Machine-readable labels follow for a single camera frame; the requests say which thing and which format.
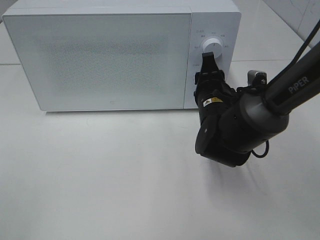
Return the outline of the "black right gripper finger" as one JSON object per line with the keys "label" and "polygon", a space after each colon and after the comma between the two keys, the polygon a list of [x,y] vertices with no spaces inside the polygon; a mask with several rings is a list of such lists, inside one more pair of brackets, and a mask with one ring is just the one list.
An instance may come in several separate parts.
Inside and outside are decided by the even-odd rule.
{"label": "black right gripper finger", "polygon": [[210,72],[219,72],[219,67],[217,66],[213,52],[209,52],[208,60],[209,60],[209,71]]}
{"label": "black right gripper finger", "polygon": [[210,53],[206,52],[202,54],[201,73],[208,73],[210,70]]}

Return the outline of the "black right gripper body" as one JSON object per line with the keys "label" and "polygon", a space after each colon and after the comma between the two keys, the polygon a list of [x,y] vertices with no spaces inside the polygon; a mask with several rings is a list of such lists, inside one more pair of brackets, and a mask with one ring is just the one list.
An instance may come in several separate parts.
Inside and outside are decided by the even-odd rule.
{"label": "black right gripper body", "polygon": [[204,102],[211,98],[217,98],[214,104],[224,104],[230,107],[237,101],[237,93],[225,81],[222,70],[212,72],[197,72],[194,77],[195,91],[193,93],[198,112],[204,112]]}

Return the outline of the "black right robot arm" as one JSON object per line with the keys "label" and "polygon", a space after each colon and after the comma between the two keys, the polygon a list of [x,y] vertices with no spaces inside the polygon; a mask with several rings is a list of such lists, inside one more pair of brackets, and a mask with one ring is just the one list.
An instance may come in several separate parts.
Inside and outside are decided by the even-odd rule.
{"label": "black right robot arm", "polygon": [[256,147],[287,128],[292,110],[320,92],[320,47],[272,81],[250,71],[248,85],[236,89],[226,83],[213,53],[204,53],[195,85],[200,119],[195,152],[229,167],[242,166]]}

